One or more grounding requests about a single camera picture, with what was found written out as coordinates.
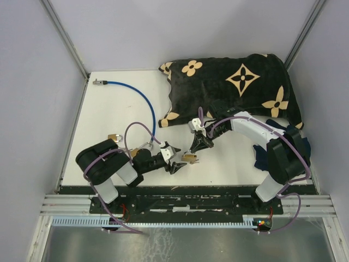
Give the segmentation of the brass padlock with key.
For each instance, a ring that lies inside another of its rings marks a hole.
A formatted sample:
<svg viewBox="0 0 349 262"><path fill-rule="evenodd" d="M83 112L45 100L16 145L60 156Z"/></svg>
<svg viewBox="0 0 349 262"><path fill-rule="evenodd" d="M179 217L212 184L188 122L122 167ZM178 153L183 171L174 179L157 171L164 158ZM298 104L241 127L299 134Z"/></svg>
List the brass padlock with key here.
<svg viewBox="0 0 349 262"><path fill-rule="evenodd" d="M190 150L188 150L188 151L185 151L181 156L181 161L187 162L189 164L196 164L198 163L198 156L192 153Z"/></svg>

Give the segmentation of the small brass padlock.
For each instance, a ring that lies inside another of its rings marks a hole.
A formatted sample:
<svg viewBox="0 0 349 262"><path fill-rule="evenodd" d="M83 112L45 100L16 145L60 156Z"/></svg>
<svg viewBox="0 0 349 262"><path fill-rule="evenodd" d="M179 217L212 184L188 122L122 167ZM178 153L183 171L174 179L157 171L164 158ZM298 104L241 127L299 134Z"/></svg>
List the small brass padlock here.
<svg viewBox="0 0 349 262"><path fill-rule="evenodd" d="M107 138L112 139L115 143L123 141L123 136L119 134L109 134Z"/></svg>

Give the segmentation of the large brass padlock with keys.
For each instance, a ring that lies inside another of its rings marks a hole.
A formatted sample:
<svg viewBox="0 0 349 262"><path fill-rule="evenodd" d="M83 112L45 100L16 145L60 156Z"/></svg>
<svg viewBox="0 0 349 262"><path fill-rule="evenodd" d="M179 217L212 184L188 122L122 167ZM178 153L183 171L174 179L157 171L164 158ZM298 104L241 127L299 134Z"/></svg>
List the large brass padlock with keys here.
<svg viewBox="0 0 349 262"><path fill-rule="evenodd" d="M138 153L138 151L139 151L140 149L152 150L152 148L153 148L153 144L152 144L151 142L146 142L146 143L144 143L143 145L141 145L141 146L139 146L139 147L137 147L137 148L134 148L134 149L130 150L131 158L134 158L134 157L137 155L137 153Z"/></svg>

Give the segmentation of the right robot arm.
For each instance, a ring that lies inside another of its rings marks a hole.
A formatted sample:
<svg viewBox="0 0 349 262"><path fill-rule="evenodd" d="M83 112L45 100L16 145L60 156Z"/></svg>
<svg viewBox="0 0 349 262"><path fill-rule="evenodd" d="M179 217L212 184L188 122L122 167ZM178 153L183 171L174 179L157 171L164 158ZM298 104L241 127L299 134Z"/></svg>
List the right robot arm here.
<svg viewBox="0 0 349 262"><path fill-rule="evenodd" d="M270 201L279 196L290 184L310 177L310 157L298 130L283 130L259 121L247 111L228 108L222 102L214 102L208 112L213 123L204 125L203 109L192 118L189 128L194 134L191 154L214 146L214 139L227 132L245 135L266 151L269 174L255 189L250 207L256 213L269 209Z"/></svg>

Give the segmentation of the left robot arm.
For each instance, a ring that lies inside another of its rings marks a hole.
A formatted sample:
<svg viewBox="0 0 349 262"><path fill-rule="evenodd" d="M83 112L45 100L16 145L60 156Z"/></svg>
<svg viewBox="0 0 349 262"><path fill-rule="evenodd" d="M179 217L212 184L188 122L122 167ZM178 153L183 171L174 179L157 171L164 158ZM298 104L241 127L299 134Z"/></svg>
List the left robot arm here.
<svg viewBox="0 0 349 262"><path fill-rule="evenodd" d="M128 187L136 187L144 180L145 173L154 170L163 168L173 175L186 166L185 162L171 161L179 151L168 142L162 142L160 152L155 155L149 149L142 148L134 156L129 156L112 139L107 139L81 151L75 161L83 171L84 178L101 197L102 207L114 213L119 210L121 200L112 176L117 175Z"/></svg>

